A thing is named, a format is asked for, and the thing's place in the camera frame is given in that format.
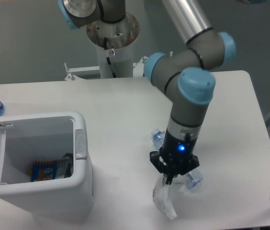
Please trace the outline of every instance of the screw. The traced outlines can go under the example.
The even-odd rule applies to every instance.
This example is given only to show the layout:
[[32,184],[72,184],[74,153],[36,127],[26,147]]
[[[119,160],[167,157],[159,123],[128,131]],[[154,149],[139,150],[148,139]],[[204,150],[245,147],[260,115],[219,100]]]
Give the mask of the screw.
[[69,68],[67,66],[67,63],[65,62],[65,68],[66,68],[66,72],[69,72]]
[[113,49],[111,49],[110,52],[109,52],[109,54],[110,54],[111,56],[113,56],[113,55],[115,55],[115,51],[114,51]]

